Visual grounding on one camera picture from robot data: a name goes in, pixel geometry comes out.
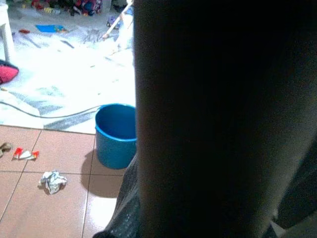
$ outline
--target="toy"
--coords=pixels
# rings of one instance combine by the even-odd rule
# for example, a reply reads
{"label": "toy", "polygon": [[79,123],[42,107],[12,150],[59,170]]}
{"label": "toy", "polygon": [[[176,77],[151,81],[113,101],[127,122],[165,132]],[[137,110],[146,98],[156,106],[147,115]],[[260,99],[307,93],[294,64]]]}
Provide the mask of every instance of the toy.
{"label": "toy", "polygon": [[39,0],[32,0],[31,7],[35,7],[36,10],[41,10],[44,8],[43,5],[39,3]]}
{"label": "toy", "polygon": [[[116,17],[114,17],[114,16],[109,16],[108,17],[108,20],[107,20],[107,27],[110,27],[110,26],[112,26],[113,25],[113,23],[115,22],[115,20],[116,20]],[[119,29],[119,27],[120,27],[120,22],[118,22],[118,24],[116,24],[116,26],[114,27],[114,29]]]}
{"label": "toy", "polygon": [[29,34],[30,31],[29,30],[25,30],[25,29],[21,29],[19,30],[20,33],[23,33],[23,34]]}

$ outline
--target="blue paper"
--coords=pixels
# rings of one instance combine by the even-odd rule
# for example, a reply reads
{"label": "blue paper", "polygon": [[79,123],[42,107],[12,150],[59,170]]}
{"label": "blue paper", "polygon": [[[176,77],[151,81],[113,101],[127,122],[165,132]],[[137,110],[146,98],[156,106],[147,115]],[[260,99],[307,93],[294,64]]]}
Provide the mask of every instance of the blue paper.
{"label": "blue paper", "polygon": [[35,26],[41,32],[50,32],[50,33],[58,32],[64,29],[64,27],[60,25],[35,25]]}

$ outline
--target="chair leg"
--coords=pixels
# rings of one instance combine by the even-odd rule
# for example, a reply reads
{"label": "chair leg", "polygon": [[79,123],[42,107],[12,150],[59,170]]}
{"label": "chair leg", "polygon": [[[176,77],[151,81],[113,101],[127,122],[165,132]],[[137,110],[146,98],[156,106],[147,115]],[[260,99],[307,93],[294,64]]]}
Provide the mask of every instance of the chair leg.
{"label": "chair leg", "polygon": [[4,44],[4,55],[5,60],[7,62],[12,62],[14,60],[14,45],[13,45],[13,38],[11,33],[11,28],[9,23],[4,24],[2,27],[2,38],[3,38],[3,44]]}

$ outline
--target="toys pile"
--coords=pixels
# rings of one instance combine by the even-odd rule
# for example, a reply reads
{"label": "toys pile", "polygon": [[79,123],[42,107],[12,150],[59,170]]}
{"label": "toys pile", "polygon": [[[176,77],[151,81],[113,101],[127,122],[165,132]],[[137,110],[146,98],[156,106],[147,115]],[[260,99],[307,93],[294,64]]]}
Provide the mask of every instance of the toys pile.
{"label": "toys pile", "polygon": [[[26,8],[29,0],[25,0],[22,8]],[[101,13],[102,0],[32,0],[31,7],[36,10],[43,10],[49,14],[60,14],[61,9],[68,11],[71,16],[75,14],[93,16]]]}

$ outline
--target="white plastic chair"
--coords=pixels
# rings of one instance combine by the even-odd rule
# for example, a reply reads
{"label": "white plastic chair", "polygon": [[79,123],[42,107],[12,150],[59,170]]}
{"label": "white plastic chair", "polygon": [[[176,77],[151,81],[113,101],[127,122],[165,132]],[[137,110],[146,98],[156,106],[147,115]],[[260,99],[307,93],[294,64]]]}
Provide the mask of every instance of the white plastic chair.
{"label": "white plastic chair", "polygon": [[0,2],[0,28],[2,32],[5,60],[7,62],[12,62],[15,51],[7,10],[8,5]]}

